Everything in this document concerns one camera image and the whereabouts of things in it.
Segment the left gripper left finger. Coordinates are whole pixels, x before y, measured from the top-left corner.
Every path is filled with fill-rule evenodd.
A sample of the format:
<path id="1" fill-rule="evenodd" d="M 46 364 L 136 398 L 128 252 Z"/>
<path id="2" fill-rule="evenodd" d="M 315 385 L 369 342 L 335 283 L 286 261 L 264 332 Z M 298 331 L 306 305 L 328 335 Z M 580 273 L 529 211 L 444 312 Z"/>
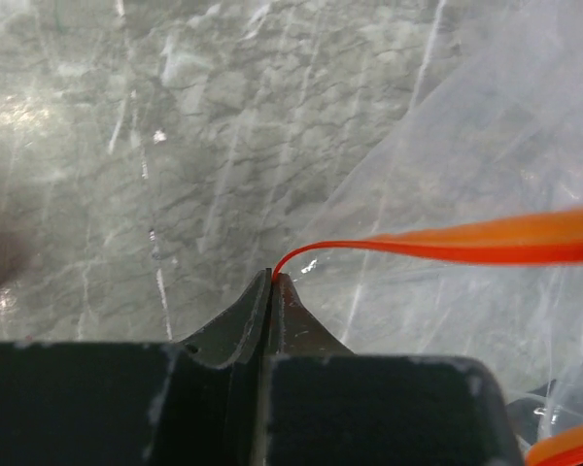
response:
<path id="1" fill-rule="evenodd" d="M 257 369 L 269 318 L 271 270 L 259 271 L 239 298 L 181 342 L 181 369 Z"/>

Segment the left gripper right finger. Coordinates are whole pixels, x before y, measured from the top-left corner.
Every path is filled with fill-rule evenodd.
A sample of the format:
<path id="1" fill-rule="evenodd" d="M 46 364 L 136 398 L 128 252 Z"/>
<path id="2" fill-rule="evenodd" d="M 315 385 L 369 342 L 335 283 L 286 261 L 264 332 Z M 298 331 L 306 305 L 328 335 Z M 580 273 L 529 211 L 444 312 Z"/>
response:
<path id="1" fill-rule="evenodd" d="M 270 355 L 329 358 L 354 353 L 304 306 L 292 279 L 280 274 L 271 294 Z"/>

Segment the clear orange zip top bag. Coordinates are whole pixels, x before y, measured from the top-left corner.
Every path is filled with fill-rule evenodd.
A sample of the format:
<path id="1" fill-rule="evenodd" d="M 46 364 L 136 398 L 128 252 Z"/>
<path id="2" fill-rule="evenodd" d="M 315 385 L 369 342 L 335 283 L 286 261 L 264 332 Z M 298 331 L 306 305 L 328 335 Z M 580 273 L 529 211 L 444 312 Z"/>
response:
<path id="1" fill-rule="evenodd" d="M 323 240 L 583 208 L 583 1 L 449 1 L 422 99 L 284 272 L 357 352 L 476 358 L 521 450 L 583 424 L 583 266 L 470 266 Z"/>

